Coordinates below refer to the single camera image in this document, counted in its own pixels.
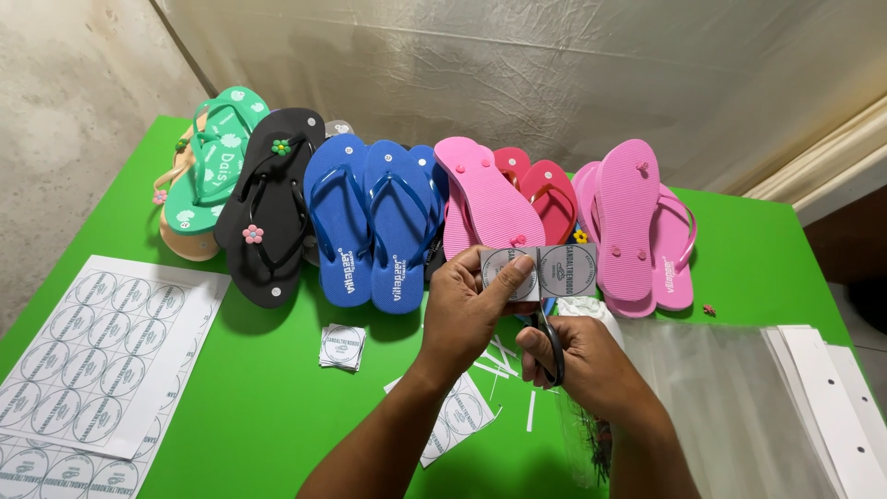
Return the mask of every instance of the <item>black scissors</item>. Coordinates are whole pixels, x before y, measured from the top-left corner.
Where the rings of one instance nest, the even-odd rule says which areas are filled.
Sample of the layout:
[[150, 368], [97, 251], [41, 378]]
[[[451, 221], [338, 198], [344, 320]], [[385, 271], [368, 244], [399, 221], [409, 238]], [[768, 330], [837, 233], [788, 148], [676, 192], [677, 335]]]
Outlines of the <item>black scissors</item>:
[[563, 360], [561, 338], [557, 336], [557, 331], [555, 331], [554, 328], [552, 328], [552, 325], [548, 323], [542, 302], [539, 302], [539, 307], [530, 316], [530, 325], [542, 331], [548, 337], [548, 341], [551, 342], [552, 353], [554, 354], [554, 376], [552, 376], [552, 373], [548, 372], [548, 369], [545, 367], [542, 367], [542, 369], [546, 372], [548, 383], [551, 383], [552, 386], [561, 386], [561, 384], [563, 384], [563, 374], [566, 368]]

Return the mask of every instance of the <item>beige flip-flop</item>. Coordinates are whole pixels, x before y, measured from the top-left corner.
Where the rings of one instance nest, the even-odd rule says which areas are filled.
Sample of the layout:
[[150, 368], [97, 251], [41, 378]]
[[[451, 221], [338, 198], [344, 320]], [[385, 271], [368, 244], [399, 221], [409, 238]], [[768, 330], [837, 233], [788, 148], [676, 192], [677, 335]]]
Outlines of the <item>beige flip-flop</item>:
[[[206, 124], [206, 115], [197, 119], [197, 126], [200, 131], [203, 131]], [[160, 190], [161, 186], [167, 182], [172, 186], [194, 165], [194, 152], [191, 150], [190, 144], [193, 134], [194, 128], [192, 125], [188, 127], [188, 131], [176, 143], [176, 153], [172, 158], [172, 170], [167, 171], [154, 181], [154, 204], [163, 204], [166, 201], [166, 190]], [[213, 238], [212, 231], [196, 235], [176, 234], [169, 228], [163, 209], [161, 209], [160, 226], [163, 242], [166, 242], [167, 246], [182, 258], [194, 262], [202, 262], [209, 260], [219, 252], [219, 246]]]

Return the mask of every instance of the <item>pink flower charm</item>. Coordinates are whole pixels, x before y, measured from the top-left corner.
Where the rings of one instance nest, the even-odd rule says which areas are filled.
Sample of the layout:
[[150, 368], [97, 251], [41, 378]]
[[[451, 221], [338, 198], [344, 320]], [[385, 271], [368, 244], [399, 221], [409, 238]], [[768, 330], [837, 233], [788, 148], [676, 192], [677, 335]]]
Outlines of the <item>pink flower charm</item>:
[[262, 242], [262, 234], [265, 234], [265, 231], [254, 225], [243, 229], [243, 237], [247, 238], [247, 244]]
[[166, 201], [166, 191], [154, 190], [154, 198], [151, 200], [154, 204], [163, 204]]

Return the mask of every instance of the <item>table surface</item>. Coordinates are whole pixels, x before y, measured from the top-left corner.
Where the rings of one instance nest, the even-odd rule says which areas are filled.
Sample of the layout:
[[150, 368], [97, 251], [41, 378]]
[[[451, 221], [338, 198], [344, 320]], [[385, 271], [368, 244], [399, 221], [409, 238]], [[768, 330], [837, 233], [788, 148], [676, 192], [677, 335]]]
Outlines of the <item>table surface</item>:
[[[160, 210], [150, 203], [152, 183], [169, 169], [173, 146], [189, 125], [182, 118], [157, 118], [0, 342], [0, 374], [9, 373], [90, 255], [227, 273], [224, 254], [196, 263], [170, 251], [158, 232]], [[695, 303], [677, 313], [657, 311], [658, 317], [810, 324], [828, 343], [851, 345], [791, 206], [674, 192], [700, 227], [691, 257]], [[704, 304], [717, 310], [716, 319], [703, 314]], [[402, 316], [378, 312], [371, 303], [332, 306], [310, 265], [295, 297], [275, 310], [253, 305], [232, 284], [139, 499], [293, 497], [317, 462], [382, 399], [382, 386], [410, 365], [420, 347], [423, 313], [424, 302]], [[320, 330], [331, 322], [367, 328], [359, 373], [318, 367]], [[513, 349], [519, 330], [513, 318], [497, 328]], [[408, 497], [607, 495], [604, 488], [573, 485], [556, 395], [537, 394], [533, 431], [527, 432], [534, 389], [510, 377], [496, 381], [493, 391], [496, 376], [479, 368], [469, 374], [481, 393], [491, 393], [494, 414], [501, 405], [501, 415], [428, 469], [417, 465]]]

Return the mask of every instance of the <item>hand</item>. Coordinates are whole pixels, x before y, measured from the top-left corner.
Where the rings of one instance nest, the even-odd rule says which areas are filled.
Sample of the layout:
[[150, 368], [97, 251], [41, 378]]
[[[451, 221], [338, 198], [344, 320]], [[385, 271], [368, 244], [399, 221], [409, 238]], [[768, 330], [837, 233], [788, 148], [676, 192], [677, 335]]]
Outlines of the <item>hand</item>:
[[[600, 321], [567, 316], [549, 317], [548, 321], [565, 351], [563, 388], [573, 400], [629, 432], [645, 431], [661, 422], [664, 408], [659, 399]], [[550, 388], [542, 366], [554, 372], [551, 342], [534, 328], [524, 328], [516, 342], [523, 349], [523, 380]]]
[[472, 246], [443, 264], [431, 276], [422, 347], [413, 363], [425, 376], [449, 390], [471, 366], [493, 336], [503, 315], [529, 313], [538, 304], [508, 299], [530, 275], [531, 257], [518, 257], [505, 266], [481, 291], [481, 250]]

